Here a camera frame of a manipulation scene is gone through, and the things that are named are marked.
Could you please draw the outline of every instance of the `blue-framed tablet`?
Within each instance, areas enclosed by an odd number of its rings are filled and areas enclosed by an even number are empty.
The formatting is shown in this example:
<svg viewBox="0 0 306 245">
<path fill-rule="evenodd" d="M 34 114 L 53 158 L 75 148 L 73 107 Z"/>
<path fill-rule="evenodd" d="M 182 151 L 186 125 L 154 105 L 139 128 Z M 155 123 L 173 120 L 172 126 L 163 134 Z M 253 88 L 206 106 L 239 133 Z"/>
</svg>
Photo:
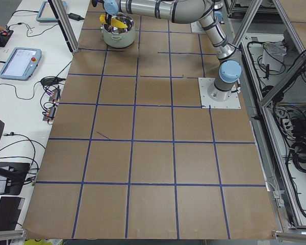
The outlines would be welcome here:
<svg viewBox="0 0 306 245">
<path fill-rule="evenodd" d="M 62 1 L 65 10 L 67 10 L 67 3 Z M 36 16 L 38 22 L 57 22 L 55 15 L 51 9 L 49 2 L 44 1 L 41 5 L 39 13 Z"/>
<path fill-rule="evenodd" d="M 16 47 L 0 71 L 0 78 L 25 81 L 33 74 L 42 56 L 37 48 Z"/>
</svg>

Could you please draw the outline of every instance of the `white table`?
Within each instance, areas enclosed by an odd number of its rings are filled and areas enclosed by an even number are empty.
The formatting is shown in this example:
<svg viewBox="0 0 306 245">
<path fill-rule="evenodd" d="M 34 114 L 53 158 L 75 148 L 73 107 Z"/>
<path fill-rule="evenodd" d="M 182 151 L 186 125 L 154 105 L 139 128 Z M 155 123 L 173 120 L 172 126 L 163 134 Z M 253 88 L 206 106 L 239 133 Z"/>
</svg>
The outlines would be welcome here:
<svg viewBox="0 0 306 245">
<path fill-rule="evenodd" d="M 89 0 L 65 0 L 68 8 L 67 13 L 79 14 L 85 17 Z M 17 8 L 18 10 L 34 10 L 38 11 L 43 0 L 22 0 Z M 56 23 L 39 23 L 36 21 L 36 14 L 30 12 L 17 12 L 10 19 L 8 25 L 18 22 L 25 22 L 33 28 L 33 33 L 30 35 L 39 34 L 47 28 L 52 27 Z M 74 30 L 75 36 L 78 39 L 84 21 L 70 20 L 71 26 Z M 0 83 L 13 84 L 17 87 L 17 94 L 19 97 L 30 98 L 33 95 L 33 85 L 40 81 L 41 78 L 46 76 L 56 76 L 71 60 L 72 54 L 69 52 L 67 44 L 64 40 L 59 26 L 53 27 L 51 30 L 46 31 L 44 34 L 37 37 L 26 36 L 26 26 L 18 25 L 12 26 L 14 33 L 8 41 L 6 47 L 0 48 L 0 60 L 6 61 L 15 47 L 31 47 L 39 48 L 42 50 L 42 58 L 39 62 L 33 75 L 28 81 L 15 81 L 0 79 Z M 61 78 L 66 78 L 68 74 L 67 67 L 60 75 Z M 0 86 L 0 120 L 5 123 L 4 133 L 15 132 L 23 134 L 27 137 L 39 141 L 46 145 L 51 126 L 47 122 L 42 121 L 42 108 L 40 106 L 40 98 L 43 94 L 41 84 L 36 85 L 35 96 L 32 100 L 20 100 L 15 96 L 15 90 L 11 86 Z M 42 100 L 48 101 L 48 95 Z M 0 149 L 4 146 L 23 140 L 20 136 L 2 137 L 0 140 Z M 35 160 L 40 164 L 44 149 L 35 143 L 36 158 Z M 25 141 L 15 144 L 6 150 L 0 152 L 0 157 L 6 156 L 26 156 L 33 157 L 33 148 L 30 142 Z M 31 162 L 27 159 L 1 159 L 0 161 L 12 162 Z M 33 186 L 31 184 L 25 185 L 19 197 L 25 198 L 25 203 L 21 211 L 18 222 L 23 223 L 28 205 L 32 196 Z"/>
</svg>

